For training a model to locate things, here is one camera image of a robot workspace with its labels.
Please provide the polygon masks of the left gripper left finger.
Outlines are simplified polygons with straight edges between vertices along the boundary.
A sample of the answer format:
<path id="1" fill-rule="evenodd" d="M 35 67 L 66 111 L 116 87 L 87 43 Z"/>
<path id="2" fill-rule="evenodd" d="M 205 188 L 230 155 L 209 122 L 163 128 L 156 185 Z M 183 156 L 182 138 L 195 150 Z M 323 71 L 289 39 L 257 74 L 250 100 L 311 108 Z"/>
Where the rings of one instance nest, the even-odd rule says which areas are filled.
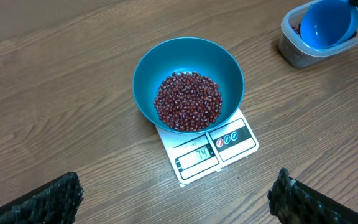
<path id="1" fill-rule="evenodd" d="M 83 200 L 76 172 L 60 177 L 0 207 L 0 224 L 72 224 Z"/>

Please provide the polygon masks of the blue plastic scoop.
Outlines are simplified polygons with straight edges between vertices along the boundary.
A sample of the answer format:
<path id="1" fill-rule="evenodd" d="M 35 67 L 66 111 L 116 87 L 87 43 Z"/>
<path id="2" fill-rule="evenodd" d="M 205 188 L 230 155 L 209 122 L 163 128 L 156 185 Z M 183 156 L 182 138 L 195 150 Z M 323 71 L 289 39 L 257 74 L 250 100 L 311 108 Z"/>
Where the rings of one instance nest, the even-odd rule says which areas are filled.
<path id="1" fill-rule="evenodd" d="M 358 28 L 358 9 L 345 0 L 320 0 L 309 6 L 300 26 L 300 36 L 309 47 L 337 46 Z"/>

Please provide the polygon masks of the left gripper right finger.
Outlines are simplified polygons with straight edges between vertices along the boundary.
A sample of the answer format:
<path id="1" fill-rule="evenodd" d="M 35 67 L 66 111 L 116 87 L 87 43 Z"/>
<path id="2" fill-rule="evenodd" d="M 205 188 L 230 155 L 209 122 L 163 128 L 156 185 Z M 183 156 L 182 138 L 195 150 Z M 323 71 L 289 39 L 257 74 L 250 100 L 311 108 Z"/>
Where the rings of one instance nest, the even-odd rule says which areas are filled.
<path id="1" fill-rule="evenodd" d="M 270 214 L 285 224 L 358 224 L 358 213 L 290 177 L 282 168 L 267 194 Z"/>

